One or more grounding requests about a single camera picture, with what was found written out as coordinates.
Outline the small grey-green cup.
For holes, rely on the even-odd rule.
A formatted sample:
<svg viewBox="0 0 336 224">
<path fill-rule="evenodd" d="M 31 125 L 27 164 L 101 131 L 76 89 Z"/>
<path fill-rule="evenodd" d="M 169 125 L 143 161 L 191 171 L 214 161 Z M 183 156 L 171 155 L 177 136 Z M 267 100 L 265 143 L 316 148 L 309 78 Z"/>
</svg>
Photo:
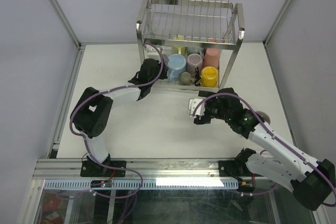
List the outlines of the small grey-green cup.
<svg viewBox="0 0 336 224">
<path fill-rule="evenodd" d="M 183 72 L 179 77 L 179 84 L 182 86 L 192 86 L 194 84 L 194 77 L 189 72 Z"/>
</svg>

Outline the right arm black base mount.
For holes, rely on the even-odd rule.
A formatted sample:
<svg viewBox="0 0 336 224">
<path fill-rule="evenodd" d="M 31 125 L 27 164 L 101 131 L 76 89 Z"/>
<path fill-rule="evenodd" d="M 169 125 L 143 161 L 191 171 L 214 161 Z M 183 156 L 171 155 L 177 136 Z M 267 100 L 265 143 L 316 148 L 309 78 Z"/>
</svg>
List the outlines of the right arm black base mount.
<svg viewBox="0 0 336 224">
<path fill-rule="evenodd" d="M 218 161 L 218 171 L 220 177 L 232 177 L 238 181 L 242 181 L 242 177 L 252 177 L 252 172 L 247 168 L 246 162 L 248 158 L 256 151 L 243 148 L 233 159 Z"/>
</svg>

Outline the tall pink cup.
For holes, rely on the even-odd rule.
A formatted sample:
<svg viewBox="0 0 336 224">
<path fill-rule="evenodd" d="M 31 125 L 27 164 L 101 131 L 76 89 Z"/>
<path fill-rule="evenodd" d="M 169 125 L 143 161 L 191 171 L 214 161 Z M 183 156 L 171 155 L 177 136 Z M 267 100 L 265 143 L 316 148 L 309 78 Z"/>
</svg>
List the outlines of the tall pink cup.
<svg viewBox="0 0 336 224">
<path fill-rule="evenodd" d="M 213 67 L 218 69 L 220 61 L 220 52 L 215 48 L 207 48 L 205 51 L 205 57 L 203 60 L 203 68 Z"/>
</svg>

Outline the light blue ribbed mug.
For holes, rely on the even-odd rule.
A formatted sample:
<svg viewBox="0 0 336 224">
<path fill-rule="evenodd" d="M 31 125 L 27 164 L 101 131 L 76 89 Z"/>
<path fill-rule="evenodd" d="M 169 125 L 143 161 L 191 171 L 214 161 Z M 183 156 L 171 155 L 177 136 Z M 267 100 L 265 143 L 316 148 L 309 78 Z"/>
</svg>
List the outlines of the light blue ribbed mug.
<svg viewBox="0 0 336 224">
<path fill-rule="evenodd" d="M 169 81 L 178 79 L 186 70 L 186 58 L 180 54 L 172 54 L 167 62 L 167 77 Z"/>
</svg>

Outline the pale yellow-green mug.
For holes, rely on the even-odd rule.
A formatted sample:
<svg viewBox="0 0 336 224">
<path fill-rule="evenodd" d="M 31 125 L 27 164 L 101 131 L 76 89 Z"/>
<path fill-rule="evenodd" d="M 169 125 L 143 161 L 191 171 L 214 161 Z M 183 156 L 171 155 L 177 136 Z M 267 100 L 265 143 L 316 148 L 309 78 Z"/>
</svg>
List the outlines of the pale yellow-green mug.
<svg viewBox="0 0 336 224">
<path fill-rule="evenodd" d="M 173 39 L 184 40 L 184 36 L 176 35 L 176 36 L 173 37 Z M 171 47 L 171 54 L 180 54 L 182 56 L 185 56 L 186 55 L 186 47 L 172 46 Z"/>
</svg>

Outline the lilac mug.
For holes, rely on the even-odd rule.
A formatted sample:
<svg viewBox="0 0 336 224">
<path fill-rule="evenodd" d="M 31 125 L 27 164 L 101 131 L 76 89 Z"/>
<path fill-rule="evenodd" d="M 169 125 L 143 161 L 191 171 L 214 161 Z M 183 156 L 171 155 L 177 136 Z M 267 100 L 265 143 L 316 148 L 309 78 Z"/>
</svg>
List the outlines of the lilac mug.
<svg viewBox="0 0 336 224">
<path fill-rule="evenodd" d="M 202 71 L 203 58 L 199 54 L 190 54 L 186 59 L 186 71 L 191 74 L 191 76 L 196 75 L 196 70 L 200 73 Z"/>
<path fill-rule="evenodd" d="M 267 113 L 263 112 L 263 111 L 256 111 L 256 113 L 258 115 L 260 115 L 268 124 L 271 123 L 270 117 Z"/>
</svg>

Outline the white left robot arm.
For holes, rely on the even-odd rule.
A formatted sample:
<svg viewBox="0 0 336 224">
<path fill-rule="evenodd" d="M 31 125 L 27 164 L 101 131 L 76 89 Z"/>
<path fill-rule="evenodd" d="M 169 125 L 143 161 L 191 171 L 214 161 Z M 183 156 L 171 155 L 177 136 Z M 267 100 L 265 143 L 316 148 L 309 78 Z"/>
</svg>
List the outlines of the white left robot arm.
<svg viewBox="0 0 336 224">
<path fill-rule="evenodd" d="M 163 60 L 146 59 L 135 76 L 127 84 L 110 90 L 100 91 L 88 87 L 70 115 L 70 131 L 81 136 L 87 149 L 87 172 L 106 175 L 111 157 L 100 135 L 105 130 L 112 109 L 129 102 L 140 101 L 150 92 L 156 80 L 167 78 Z"/>
</svg>

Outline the yellow enamel mug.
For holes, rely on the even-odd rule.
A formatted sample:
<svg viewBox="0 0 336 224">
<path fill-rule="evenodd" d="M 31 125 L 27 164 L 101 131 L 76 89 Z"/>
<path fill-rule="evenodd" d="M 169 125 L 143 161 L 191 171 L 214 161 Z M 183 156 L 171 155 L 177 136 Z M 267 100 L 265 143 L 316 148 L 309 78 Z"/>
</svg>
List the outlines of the yellow enamel mug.
<svg viewBox="0 0 336 224">
<path fill-rule="evenodd" d="M 218 76 L 218 70 L 214 67 L 208 66 L 202 70 L 196 68 L 194 85 L 196 87 L 215 88 L 218 83 Z"/>
</svg>

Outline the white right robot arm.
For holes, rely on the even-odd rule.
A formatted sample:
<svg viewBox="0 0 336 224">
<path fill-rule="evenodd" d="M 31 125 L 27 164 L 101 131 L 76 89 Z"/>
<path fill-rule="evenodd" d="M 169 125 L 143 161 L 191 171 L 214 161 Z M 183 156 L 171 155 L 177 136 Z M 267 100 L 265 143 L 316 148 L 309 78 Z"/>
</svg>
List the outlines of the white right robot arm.
<svg viewBox="0 0 336 224">
<path fill-rule="evenodd" d="M 200 94 L 188 102 L 194 124 L 223 120 L 233 132 L 262 147 L 273 159 L 245 148 L 235 158 L 235 171 L 266 177 L 289 190 L 305 208 L 316 211 L 320 206 L 335 207 L 325 200 L 335 194 L 335 165 L 300 150 L 285 140 L 251 105 L 232 88 Z"/>
</svg>

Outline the stainless steel dish rack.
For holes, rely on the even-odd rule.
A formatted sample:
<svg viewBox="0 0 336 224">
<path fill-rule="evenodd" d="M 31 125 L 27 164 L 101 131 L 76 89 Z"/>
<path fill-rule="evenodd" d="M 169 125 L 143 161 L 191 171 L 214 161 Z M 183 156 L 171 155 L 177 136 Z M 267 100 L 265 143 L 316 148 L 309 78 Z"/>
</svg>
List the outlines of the stainless steel dish rack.
<svg viewBox="0 0 336 224">
<path fill-rule="evenodd" d="M 176 35 L 184 36 L 184 40 L 173 39 Z M 219 61 L 219 80 L 210 90 L 222 89 L 245 38 L 243 5 L 223 0 L 142 0 L 136 37 L 141 62 L 147 58 L 144 49 L 147 41 L 165 51 L 172 46 L 230 50 L 227 64 Z M 220 42 L 208 42 L 209 39 Z"/>
</svg>

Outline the blue-grey speckled jug mug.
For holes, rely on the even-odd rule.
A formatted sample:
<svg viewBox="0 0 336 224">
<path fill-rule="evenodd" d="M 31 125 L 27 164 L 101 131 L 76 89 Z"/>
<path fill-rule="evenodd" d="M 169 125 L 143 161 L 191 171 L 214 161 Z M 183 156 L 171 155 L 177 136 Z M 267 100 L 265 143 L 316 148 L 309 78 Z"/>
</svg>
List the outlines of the blue-grey speckled jug mug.
<svg viewBox="0 0 336 224">
<path fill-rule="evenodd" d="M 167 54 L 162 54 L 162 57 L 163 57 L 164 62 L 168 63 L 168 61 L 169 61 L 168 55 Z"/>
</svg>

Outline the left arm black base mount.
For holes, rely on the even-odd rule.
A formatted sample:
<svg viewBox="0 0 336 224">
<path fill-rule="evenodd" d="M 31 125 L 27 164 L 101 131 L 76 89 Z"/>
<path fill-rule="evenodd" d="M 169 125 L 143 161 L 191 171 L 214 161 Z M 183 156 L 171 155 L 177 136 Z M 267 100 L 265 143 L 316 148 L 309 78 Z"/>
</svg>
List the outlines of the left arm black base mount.
<svg viewBox="0 0 336 224">
<path fill-rule="evenodd" d="M 127 162 L 126 161 L 116 161 L 110 158 L 106 158 L 103 162 L 104 165 L 117 167 L 117 168 L 126 168 Z M 81 170 L 80 170 L 81 177 L 112 177 L 112 178 L 119 178 L 125 177 L 124 170 L 115 170 L 109 169 L 104 166 L 101 166 L 95 163 L 88 154 L 82 157 L 81 159 Z"/>
</svg>

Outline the aluminium mounting rail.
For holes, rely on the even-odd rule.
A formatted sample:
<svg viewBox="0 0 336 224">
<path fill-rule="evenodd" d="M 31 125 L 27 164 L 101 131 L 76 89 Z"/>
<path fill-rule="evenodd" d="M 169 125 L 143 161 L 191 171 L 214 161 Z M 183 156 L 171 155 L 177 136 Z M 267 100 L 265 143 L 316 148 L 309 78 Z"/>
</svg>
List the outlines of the aluminium mounting rail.
<svg viewBox="0 0 336 224">
<path fill-rule="evenodd" d="M 232 158 L 201 158 L 201 159 L 173 159 L 173 158 L 114 158 L 111 165 L 125 168 L 126 171 L 116 172 L 117 179 L 143 179 L 157 177 L 214 177 L 229 178 L 236 174 L 233 171 Z M 39 159 L 37 161 L 33 179 L 80 179 L 108 178 L 113 171 L 90 165 L 85 158 Z"/>
</svg>

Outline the dark speckled grey mug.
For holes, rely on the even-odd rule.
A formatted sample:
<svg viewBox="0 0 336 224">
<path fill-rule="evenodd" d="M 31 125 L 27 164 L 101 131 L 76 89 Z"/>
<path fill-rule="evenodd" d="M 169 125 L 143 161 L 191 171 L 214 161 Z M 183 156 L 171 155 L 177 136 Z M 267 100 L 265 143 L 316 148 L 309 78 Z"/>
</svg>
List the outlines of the dark speckled grey mug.
<svg viewBox="0 0 336 224">
<path fill-rule="evenodd" d="M 186 54 L 189 56 L 191 54 L 198 54 L 200 56 L 203 56 L 204 49 L 203 48 L 199 48 L 199 47 L 186 47 Z"/>
</svg>

